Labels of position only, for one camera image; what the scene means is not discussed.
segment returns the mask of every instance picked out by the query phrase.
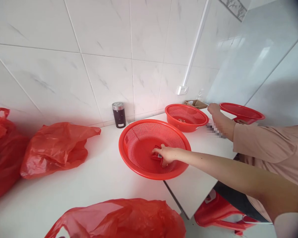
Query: thermos bottle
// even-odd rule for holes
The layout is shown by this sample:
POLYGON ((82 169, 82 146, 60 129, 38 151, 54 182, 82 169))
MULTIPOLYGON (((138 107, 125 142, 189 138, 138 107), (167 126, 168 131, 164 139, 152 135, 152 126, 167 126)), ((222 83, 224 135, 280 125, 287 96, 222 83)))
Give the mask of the thermos bottle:
POLYGON ((124 128, 126 126, 125 108, 122 102, 114 102, 113 113, 117 128, 124 128))

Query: floor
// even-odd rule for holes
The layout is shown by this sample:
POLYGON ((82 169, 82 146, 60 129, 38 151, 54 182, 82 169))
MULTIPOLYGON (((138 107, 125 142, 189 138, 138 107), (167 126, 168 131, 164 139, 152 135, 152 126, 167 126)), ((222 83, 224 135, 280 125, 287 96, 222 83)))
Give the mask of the floor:
POLYGON ((275 229, 270 224, 253 226, 247 229, 243 236, 236 236, 234 231, 216 226, 200 227, 196 224, 194 218, 188 220, 183 214, 181 214, 181 217, 186 227, 186 238, 276 238, 275 229))

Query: white countertop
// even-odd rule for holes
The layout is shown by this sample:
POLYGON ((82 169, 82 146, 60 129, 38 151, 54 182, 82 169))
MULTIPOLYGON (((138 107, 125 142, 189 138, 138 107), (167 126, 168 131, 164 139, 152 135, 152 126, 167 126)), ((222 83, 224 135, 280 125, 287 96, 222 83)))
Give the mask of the white countertop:
MULTIPOLYGON (((209 122, 213 124, 212 116, 207 109, 201 109, 201 111, 210 118, 209 122)), ((231 119, 236 117, 230 113, 222 112, 231 119)), ((149 117, 149 119, 166 122, 167 115, 163 113, 149 117)), ((195 132, 183 134, 188 139, 192 151, 217 155, 229 159, 233 159, 237 154, 233 152, 233 143, 231 141, 208 132, 206 126, 200 127, 195 132)), ((201 170, 189 166, 180 176, 166 180, 166 183, 180 203, 185 214, 189 218, 192 218, 196 210, 217 183, 217 180, 201 170)))
POLYGON ((123 130, 115 125, 101 129, 99 136, 87 140, 85 163, 43 178, 23 179, 0 199, 0 238, 44 237, 68 209, 110 199, 166 200, 180 213, 163 181, 141 177, 124 163, 118 149, 123 130))

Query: person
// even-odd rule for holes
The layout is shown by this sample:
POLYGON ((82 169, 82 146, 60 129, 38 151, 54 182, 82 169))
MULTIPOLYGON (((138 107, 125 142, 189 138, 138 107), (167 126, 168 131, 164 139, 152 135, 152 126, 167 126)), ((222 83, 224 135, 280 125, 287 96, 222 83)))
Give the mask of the person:
MULTIPOLYGON (((233 151, 239 153, 242 162, 279 174, 298 185, 298 126, 262 127, 236 123, 215 103, 208 106, 208 111, 217 129, 233 142, 233 151)), ((258 199, 220 182, 214 189, 247 216, 260 222, 272 221, 258 199)))
POLYGON ((223 184, 261 202, 275 226, 278 238, 298 238, 298 185, 240 161, 180 148, 155 148, 162 156, 162 167, 182 161, 213 176, 223 184))

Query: red plastic basket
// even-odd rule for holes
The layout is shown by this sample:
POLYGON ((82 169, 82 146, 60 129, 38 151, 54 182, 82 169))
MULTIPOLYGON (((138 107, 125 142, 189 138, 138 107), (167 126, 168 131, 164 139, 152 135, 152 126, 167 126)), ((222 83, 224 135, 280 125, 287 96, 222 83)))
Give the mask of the red plastic basket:
POLYGON ((166 106, 167 121, 183 132, 193 132, 209 122, 208 116, 195 107, 184 104, 166 106))
POLYGON ((145 119, 127 126, 119 138, 119 152, 128 167, 137 174, 155 180, 172 179, 182 174, 188 165, 173 161, 162 168, 160 161, 152 159, 155 146, 181 148, 191 151, 189 141, 174 126, 159 120, 145 119))
POLYGON ((234 121, 244 120, 248 124, 252 124, 258 120, 265 119, 264 114, 261 114, 260 112, 255 111, 254 109, 251 109, 249 107, 241 106, 238 104, 223 102, 220 103, 220 107, 223 111, 235 115, 236 118, 234 118, 234 121))

